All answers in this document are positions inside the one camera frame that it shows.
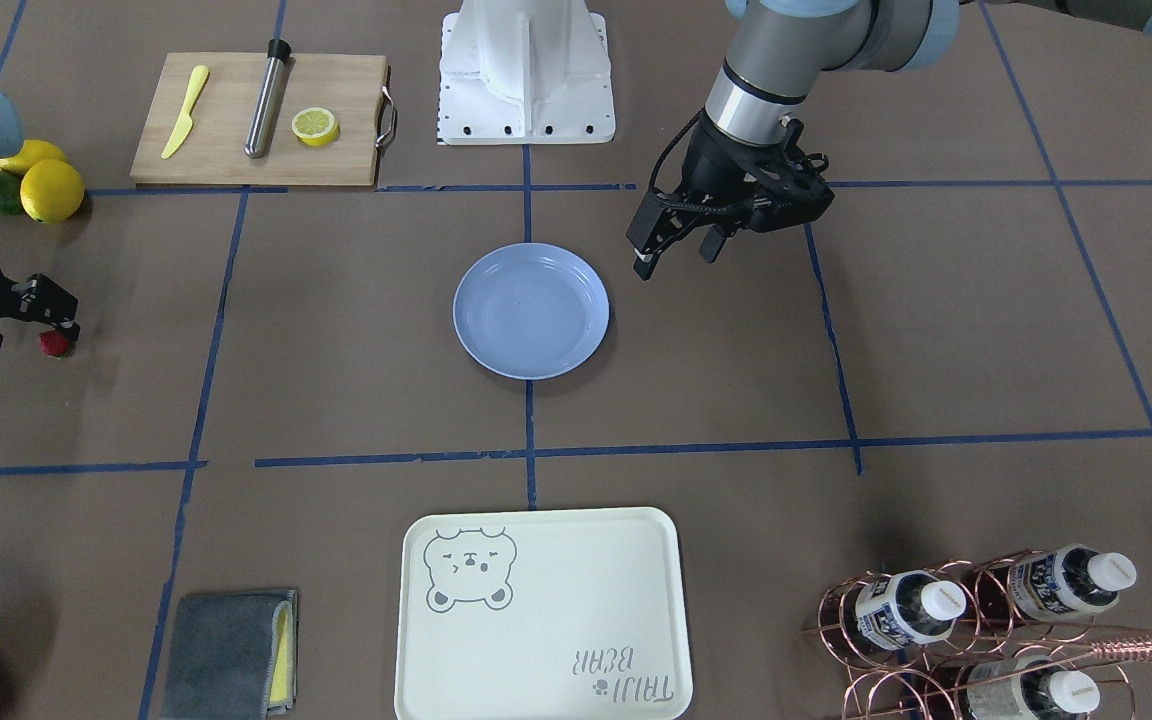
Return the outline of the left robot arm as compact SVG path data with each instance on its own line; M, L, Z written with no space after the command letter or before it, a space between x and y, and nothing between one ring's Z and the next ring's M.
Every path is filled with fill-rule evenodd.
M684 143L679 183L650 179L626 237L647 281L669 247L705 232L713 263L738 232L813 223L835 200L823 152L799 147L799 108L823 73L910 71L955 40L957 1L732 1L738 20L703 108L673 138Z

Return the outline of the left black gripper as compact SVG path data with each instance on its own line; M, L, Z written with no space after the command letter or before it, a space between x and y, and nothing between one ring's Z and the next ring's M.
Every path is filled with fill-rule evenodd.
M767 228L767 202L756 200L761 182L746 179L755 173L755 162L767 156L767 146L727 136L707 113L698 111L659 156L652 179L657 179L664 160L685 137L689 142L679 187L666 194L653 185L626 232L636 253L634 270L641 281L652 278L660 255L694 232L698 222L713 223L700 245L702 259L708 264L717 263L733 236L732 227Z

